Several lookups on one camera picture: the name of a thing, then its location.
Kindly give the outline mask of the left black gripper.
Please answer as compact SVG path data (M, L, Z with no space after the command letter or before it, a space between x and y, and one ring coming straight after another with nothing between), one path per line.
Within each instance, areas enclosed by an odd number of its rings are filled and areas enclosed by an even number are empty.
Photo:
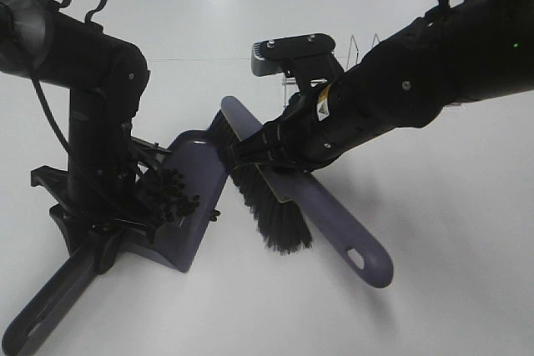
M115 264L124 230L154 238L154 220L140 201L121 204L99 194L85 180L75 181L72 174L49 166L31 172L31 185L45 188L58 202L50 208L66 243L81 243L93 233L94 271L108 272Z

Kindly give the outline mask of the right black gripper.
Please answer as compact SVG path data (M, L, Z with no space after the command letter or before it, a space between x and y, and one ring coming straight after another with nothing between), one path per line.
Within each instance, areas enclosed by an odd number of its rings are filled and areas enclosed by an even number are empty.
M273 169L314 171L334 161L318 136L315 110L299 99L274 120L260 123L233 96L227 97L227 122L236 139L227 146L232 168L256 165Z

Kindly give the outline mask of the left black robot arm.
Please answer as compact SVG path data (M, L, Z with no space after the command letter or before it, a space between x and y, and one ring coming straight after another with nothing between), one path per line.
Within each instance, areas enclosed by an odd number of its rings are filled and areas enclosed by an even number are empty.
M131 135L149 81L145 57L90 19L65 15L53 0L11 0L1 6L1 69L35 88L50 83L70 92L68 133L58 135L68 167L36 168L31 184L56 199L50 213L68 251L87 243L96 272L106 272L125 231L149 238L156 231L134 197L141 167L161 168Z

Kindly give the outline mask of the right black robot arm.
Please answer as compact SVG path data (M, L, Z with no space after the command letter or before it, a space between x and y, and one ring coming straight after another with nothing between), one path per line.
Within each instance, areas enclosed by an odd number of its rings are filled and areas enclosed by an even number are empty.
M533 0L437 0L350 69L334 47L324 34L254 45L254 74L283 73L299 91L227 147L231 168L313 171L395 128L425 127L447 105L532 90Z

